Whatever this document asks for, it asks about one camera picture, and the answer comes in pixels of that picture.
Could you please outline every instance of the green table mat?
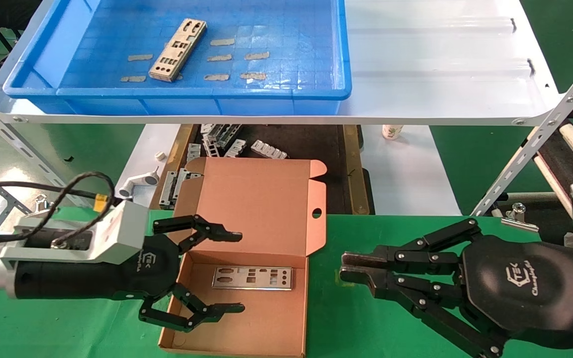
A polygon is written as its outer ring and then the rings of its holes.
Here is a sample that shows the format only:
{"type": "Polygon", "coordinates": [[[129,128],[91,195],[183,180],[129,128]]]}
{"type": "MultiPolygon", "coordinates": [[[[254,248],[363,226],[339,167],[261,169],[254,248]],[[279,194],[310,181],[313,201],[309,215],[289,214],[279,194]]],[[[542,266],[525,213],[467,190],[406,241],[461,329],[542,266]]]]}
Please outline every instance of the green table mat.
{"type": "MultiPolygon", "coordinates": [[[[461,217],[328,215],[326,246],[311,256],[307,356],[309,358],[466,358],[394,302],[375,300],[368,288],[338,278],[344,251],[370,252],[400,245],[461,217]]],[[[514,242],[533,233],[479,218],[485,234],[514,242]]],[[[162,358],[160,328],[139,322],[140,302],[22,301],[0,292],[0,358],[162,358]]],[[[157,304],[165,310],[166,302],[157,304]]],[[[505,358],[573,358],[573,351],[510,341],[505,358]]]]}

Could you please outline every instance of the paper cup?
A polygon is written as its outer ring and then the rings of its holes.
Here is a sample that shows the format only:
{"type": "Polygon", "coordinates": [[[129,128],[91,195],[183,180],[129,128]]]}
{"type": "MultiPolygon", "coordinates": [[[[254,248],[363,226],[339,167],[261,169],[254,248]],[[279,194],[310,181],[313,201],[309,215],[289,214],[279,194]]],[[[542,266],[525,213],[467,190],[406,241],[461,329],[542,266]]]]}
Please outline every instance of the paper cup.
{"type": "Polygon", "coordinates": [[[404,127],[401,125],[385,124],[382,125],[382,136],[387,140],[396,140],[404,127]]]}

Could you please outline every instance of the green floor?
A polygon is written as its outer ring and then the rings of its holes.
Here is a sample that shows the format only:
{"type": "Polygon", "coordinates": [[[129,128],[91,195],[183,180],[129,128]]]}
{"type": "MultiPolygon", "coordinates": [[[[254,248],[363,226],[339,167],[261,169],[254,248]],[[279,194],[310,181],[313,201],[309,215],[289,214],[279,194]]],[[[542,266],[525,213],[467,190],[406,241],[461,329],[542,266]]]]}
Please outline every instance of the green floor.
{"type": "MultiPolygon", "coordinates": [[[[573,0],[553,3],[523,0],[522,4],[557,87],[565,91],[573,82],[573,0]]],[[[23,124],[17,128],[64,177],[71,178],[84,170],[103,170],[117,179],[142,125],[23,124]],[[63,159],[70,156],[75,160],[66,163],[63,159]]],[[[434,126],[431,129],[463,213],[472,210],[530,131],[518,127],[434,126]]],[[[39,172],[30,168],[0,138],[0,178],[10,171],[23,172],[28,179],[43,180],[39,172]]],[[[528,166],[508,188],[512,192],[547,190],[547,184],[534,166],[528,166]]]]}

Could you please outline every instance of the black cable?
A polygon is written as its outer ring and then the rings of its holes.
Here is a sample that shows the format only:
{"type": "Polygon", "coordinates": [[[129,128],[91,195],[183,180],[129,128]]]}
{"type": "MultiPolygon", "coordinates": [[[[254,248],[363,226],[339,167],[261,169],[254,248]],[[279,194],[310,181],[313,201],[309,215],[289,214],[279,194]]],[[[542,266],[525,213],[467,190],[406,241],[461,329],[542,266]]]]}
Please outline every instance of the black cable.
{"type": "Polygon", "coordinates": [[[54,201],[54,204],[50,207],[50,209],[48,210],[48,213],[46,213],[46,216],[43,217],[41,222],[39,222],[39,224],[36,227],[34,227],[34,229],[32,229],[26,233],[22,233],[22,234],[0,235],[0,243],[16,242],[16,241],[20,241],[20,240],[25,240],[25,239],[29,238],[30,236],[41,231],[41,229],[43,229],[43,227],[48,223],[48,220],[50,220],[50,218],[52,218],[52,215],[54,215],[54,213],[57,211],[57,207],[59,206],[59,204],[61,204],[63,199],[66,198],[66,195],[68,195],[69,193],[75,192],[75,190],[73,190],[73,187],[75,185],[77,185],[78,182],[82,181],[83,179],[89,178],[89,177],[101,178],[101,179],[103,179],[103,181],[105,181],[105,183],[107,183],[107,186],[109,188],[109,196],[108,196],[107,201],[105,202],[105,206],[103,207],[103,210],[100,213],[98,213],[97,217],[95,217],[93,220],[88,222],[84,227],[81,227],[80,229],[77,229],[77,230],[69,231],[68,233],[64,234],[63,236],[60,236],[59,238],[56,238],[55,240],[52,241],[53,245],[59,246],[62,243],[64,243],[66,240],[68,240],[69,238],[72,238],[73,236],[76,236],[76,235],[81,234],[84,231],[88,230],[89,228],[91,228],[92,226],[94,226],[95,224],[100,222],[103,219],[103,217],[105,217],[105,215],[107,213],[109,213],[109,210],[111,209],[112,204],[114,202],[113,200],[111,200],[111,198],[114,198],[114,183],[112,182],[112,179],[110,179],[107,175],[105,175],[101,172],[86,172],[86,173],[82,173],[82,174],[77,175],[64,188],[58,188],[56,186],[43,185],[43,184],[37,184],[37,183],[29,183],[29,182],[24,182],[24,181],[0,181],[0,186],[23,186],[23,187],[29,187],[29,188],[42,188],[43,190],[51,190],[51,191],[55,191],[55,189],[57,189],[56,191],[59,191],[59,196],[54,201]]]}
{"type": "MultiPolygon", "coordinates": [[[[51,191],[51,192],[61,192],[63,190],[63,188],[61,186],[52,186],[52,185],[46,185],[46,184],[40,184],[40,183],[31,183],[29,181],[0,181],[0,187],[3,187],[3,186],[18,186],[18,187],[22,187],[22,188],[33,188],[33,189],[38,189],[38,190],[47,190],[47,191],[51,191]]],[[[96,193],[87,192],[84,190],[73,189],[73,190],[70,190],[68,192],[68,194],[76,195],[76,196],[80,196],[80,197],[87,197],[88,199],[95,199],[96,198],[96,193]]],[[[123,199],[121,199],[120,197],[114,197],[114,198],[112,198],[112,205],[117,206],[122,201],[123,201],[123,199]]]]}

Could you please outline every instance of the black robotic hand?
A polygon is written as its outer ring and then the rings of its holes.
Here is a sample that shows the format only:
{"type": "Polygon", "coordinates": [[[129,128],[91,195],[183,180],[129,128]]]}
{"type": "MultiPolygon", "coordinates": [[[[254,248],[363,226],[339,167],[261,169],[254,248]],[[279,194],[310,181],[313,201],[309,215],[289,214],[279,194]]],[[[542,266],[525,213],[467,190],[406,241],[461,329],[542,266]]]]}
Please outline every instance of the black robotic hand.
{"type": "MultiPolygon", "coordinates": [[[[59,263],[19,261],[14,293],[18,299],[142,299],[139,320],[157,326],[188,332],[204,322],[218,322],[225,313],[245,310],[240,303],[207,305],[177,283],[180,257],[204,240],[239,242],[241,233],[225,230],[198,215],[175,217],[153,222],[153,236],[146,236],[143,249],[120,265],[110,263],[59,263]],[[178,244],[165,235],[173,231],[195,229],[178,244]],[[153,304],[171,293],[193,316],[179,317],[155,310],[153,304]]],[[[35,243],[50,247],[50,240],[35,243]]],[[[71,249],[85,249],[86,242],[72,242],[71,249]]]]}
{"type": "Polygon", "coordinates": [[[573,249],[505,242],[467,219],[402,247],[346,252],[342,264],[343,281],[398,302],[472,357],[500,357],[510,339],[573,349],[573,249]],[[439,252],[461,242],[471,244],[460,257],[439,252]],[[454,285],[403,273],[453,274],[454,285]],[[473,327],[445,310],[455,307],[473,327]]]}

